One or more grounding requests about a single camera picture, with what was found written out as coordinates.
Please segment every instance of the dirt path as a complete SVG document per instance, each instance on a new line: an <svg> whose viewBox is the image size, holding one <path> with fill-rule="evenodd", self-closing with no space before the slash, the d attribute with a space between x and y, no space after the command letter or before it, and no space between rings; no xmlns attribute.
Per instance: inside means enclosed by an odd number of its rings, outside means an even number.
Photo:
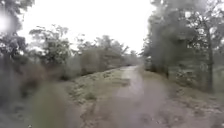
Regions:
<svg viewBox="0 0 224 128"><path fill-rule="evenodd" d="M161 79L145 81L136 67L127 68L124 79L130 86L121 88L110 99L95 107L95 128L221 128L217 113L194 110L173 101Z"/></svg>

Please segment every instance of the tree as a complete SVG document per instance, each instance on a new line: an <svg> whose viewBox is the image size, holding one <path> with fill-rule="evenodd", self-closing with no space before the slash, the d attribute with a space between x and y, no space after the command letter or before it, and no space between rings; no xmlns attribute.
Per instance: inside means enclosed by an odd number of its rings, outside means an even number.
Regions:
<svg viewBox="0 0 224 128"><path fill-rule="evenodd" d="M143 49L144 56L152 57L152 69L164 72L186 59L206 64L206 89L212 91L213 51L223 38L219 29L223 28L222 2L154 0L152 3L157 10L149 19L149 40Z"/></svg>
<svg viewBox="0 0 224 128"><path fill-rule="evenodd" d="M37 41L36 46L41 47L40 60L45 65L57 66L64 64L70 55L70 44L63 36L68 28L53 25L52 29L37 27L30 31L30 34Z"/></svg>
<svg viewBox="0 0 224 128"><path fill-rule="evenodd" d="M0 11L2 15L10 18L10 29L0 32L0 55L6 60L13 60L21 53L25 53L25 38L17 35L21 28L19 15L26 11L34 0L0 0Z"/></svg>

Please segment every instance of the foliage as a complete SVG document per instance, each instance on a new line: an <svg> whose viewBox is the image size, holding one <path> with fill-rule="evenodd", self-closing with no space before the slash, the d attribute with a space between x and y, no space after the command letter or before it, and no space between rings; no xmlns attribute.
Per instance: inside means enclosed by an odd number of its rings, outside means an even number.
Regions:
<svg viewBox="0 0 224 128"><path fill-rule="evenodd" d="M39 58L45 65L64 64L70 55L69 42L62 39L68 31L67 28L53 25L53 29L38 27L30 31L30 34L37 40L37 44L42 43L43 52L39 52Z"/></svg>
<svg viewBox="0 0 224 128"><path fill-rule="evenodd" d="M205 77L205 88L212 90L213 52L223 38L222 2L154 0L152 4L157 10L149 18L142 52L145 57L151 56L151 69L168 73L169 68L182 68L183 61L190 62L184 66L193 68L192 74L200 72L197 77Z"/></svg>
<svg viewBox="0 0 224 128"><path fill-rule="evenodd" d="M80 39L78 41L77 56L80 58L83 75L131 65L131 59L137 58L134 51L131 55L127 54L128 47L109 36L97 38L95 43Z"/></svg>

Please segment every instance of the vegetation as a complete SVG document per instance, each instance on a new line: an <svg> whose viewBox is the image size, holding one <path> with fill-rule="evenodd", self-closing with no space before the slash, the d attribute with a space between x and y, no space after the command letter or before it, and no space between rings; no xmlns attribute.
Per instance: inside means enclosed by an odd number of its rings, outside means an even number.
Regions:
<svg viewBox="0 0 224 128"><path fill-rule="evenodd" d="M142 55L151 71L179 83L212 92L213 69L222 53L222 1L154 0Z"/></svg>

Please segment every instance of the tall tree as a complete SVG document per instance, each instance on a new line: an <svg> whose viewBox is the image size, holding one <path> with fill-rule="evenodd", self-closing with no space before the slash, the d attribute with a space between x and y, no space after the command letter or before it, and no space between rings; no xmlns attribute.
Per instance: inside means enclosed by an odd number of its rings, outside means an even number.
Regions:
<svg viewBox="0 0 224 128"><path fill-rule="evenodd" d="M190 58L207 65L207 90L212 91L213 50L220 44L223 26L219 0L155 0L148 43L143 54L151 56L156 70Z"/></svg>

